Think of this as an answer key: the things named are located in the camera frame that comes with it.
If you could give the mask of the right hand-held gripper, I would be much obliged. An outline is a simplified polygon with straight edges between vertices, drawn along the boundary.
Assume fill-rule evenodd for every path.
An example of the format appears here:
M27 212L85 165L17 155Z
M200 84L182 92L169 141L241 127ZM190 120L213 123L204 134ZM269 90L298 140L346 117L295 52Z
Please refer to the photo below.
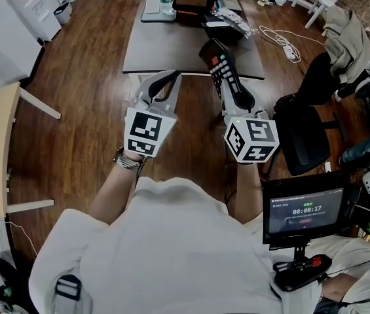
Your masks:
M234 81L231 89L229 82L223 79L221 101L226 124L223 139L236 162L267 162L280 146L280 142L276 123L264 110L259 94L246 80Z

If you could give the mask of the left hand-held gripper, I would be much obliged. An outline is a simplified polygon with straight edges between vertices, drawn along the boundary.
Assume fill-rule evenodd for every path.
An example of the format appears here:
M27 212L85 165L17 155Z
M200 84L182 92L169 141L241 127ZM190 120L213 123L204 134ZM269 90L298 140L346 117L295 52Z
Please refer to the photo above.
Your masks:
M143 80L136 92L136 100L125 117L124 149L146 158L154 158L177 122L174 114L181 88L179 71L161 71ZM169 84L157 105L148 104Z

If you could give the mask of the black calculator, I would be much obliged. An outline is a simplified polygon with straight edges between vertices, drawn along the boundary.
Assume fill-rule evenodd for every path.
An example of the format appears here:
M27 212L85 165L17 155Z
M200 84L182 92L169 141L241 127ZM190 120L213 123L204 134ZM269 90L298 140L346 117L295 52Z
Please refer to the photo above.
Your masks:
M208 66L214 86L221 96L221 85L229 87L234 103L237 105L242 95L241 84L234 66L234 58L217 39L209 39L199 52L200 58Z

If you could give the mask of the person's right forearm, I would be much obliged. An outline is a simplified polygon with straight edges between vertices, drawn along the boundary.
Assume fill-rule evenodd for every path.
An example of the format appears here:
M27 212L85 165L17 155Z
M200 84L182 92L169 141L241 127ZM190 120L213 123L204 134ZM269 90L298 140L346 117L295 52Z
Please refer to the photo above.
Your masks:
M238 164L234 218L246 224L262 212L262 187L257 164Z

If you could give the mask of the person's left forearm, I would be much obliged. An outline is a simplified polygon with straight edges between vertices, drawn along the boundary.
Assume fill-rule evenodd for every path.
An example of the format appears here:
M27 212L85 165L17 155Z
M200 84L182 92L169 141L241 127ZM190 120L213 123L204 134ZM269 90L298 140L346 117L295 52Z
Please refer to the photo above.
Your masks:
M133 160L143 160L135 152L124 151ZM126 209L128 198L136 181L138 171L128 170L114 164L104 184L93 199L88 214L106 224L114 223Z

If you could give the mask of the grey-teal tray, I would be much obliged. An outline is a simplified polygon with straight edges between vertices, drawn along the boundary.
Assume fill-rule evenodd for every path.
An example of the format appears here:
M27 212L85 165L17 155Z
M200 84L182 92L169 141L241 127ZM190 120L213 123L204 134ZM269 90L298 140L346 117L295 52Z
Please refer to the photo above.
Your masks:
M175 14L173 15L165 15L161 11L158 14L145 14L144 9L140 17L140 20L143 23L173 22L175 19L176 19L176 11L175 11Z

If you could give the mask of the clear bag white device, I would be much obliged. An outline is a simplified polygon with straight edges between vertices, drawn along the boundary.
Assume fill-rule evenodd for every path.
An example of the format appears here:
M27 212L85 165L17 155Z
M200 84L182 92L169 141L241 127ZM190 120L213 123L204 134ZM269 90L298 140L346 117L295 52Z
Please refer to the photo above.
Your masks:
M233 29L237 30L237 32L241 33L247 39L259 35L258 29L251 27L245 19L233 10L221 7L219 9L211 10L210 13L216 18L227 23Z

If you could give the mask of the metal wristwatch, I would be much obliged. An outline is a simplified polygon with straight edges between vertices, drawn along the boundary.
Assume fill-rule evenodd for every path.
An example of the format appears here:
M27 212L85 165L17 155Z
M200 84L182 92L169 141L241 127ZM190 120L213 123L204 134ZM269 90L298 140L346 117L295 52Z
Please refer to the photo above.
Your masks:
M128 170L139 171L144 164L143 160L133 160L124 155L124 148L119 148L113 158L113 163Z

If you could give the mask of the black high-back chair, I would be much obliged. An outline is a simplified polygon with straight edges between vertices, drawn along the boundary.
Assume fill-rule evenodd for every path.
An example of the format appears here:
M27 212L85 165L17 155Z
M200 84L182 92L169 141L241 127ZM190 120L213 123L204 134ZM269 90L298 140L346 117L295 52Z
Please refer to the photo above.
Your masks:
M301 86L299 93L306 94L333 94L340 84L338 78L331 74L330 57L327 52L317 55L309 65Z

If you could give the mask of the grey box round imprint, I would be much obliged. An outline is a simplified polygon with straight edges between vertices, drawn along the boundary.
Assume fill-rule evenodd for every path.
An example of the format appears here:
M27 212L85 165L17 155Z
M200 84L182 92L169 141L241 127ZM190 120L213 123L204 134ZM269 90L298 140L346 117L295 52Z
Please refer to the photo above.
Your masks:
M241 14L243 12L239 0L218 0L218 1L220 2L221 7L232 10L237 14Z

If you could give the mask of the beige coat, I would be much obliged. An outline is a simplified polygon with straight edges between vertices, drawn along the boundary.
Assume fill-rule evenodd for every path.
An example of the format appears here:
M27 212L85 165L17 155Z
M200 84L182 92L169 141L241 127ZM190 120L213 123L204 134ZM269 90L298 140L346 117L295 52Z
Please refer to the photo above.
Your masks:
M330 73L341 84L353 83L370 60L370 40L358 17L332 5L326 10L325 50L330 57Z

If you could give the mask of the small waste bin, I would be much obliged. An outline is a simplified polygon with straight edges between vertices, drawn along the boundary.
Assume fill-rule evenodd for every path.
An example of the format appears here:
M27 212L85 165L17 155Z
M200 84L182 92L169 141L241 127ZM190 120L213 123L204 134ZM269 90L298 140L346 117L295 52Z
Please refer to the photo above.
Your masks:
M70 2L64 2L54 11L54 15L61 26L70 21L72 11L73 8Z

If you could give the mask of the white water dispenser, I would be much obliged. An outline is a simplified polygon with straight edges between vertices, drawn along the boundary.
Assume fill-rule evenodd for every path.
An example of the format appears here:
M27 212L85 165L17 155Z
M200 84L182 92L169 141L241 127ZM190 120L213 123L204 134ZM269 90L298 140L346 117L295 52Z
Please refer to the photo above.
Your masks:
M50 42L61 30L46 0L7 0L35 39Z

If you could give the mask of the person's white shirt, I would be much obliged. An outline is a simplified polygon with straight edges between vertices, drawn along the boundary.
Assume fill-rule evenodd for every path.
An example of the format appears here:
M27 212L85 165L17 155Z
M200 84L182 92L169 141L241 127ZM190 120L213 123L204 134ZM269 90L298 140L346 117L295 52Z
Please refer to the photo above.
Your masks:
M313 314L318 283L282 292L262 221L244 226L187 179L142 177L112 224L66 209L34 263L29 294L56 308L59 277L75 272L92 314Z

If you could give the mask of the black controller red button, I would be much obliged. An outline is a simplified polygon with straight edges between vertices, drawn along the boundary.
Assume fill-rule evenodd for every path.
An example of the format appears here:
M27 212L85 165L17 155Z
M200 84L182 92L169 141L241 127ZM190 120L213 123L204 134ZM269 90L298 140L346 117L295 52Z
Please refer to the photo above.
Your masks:
M309 242L295 244L292 261L274 263L274 283L280 290L293 292L315 281L321 283L327 278L332 259L326 254L307 258L305 249L309 244Z

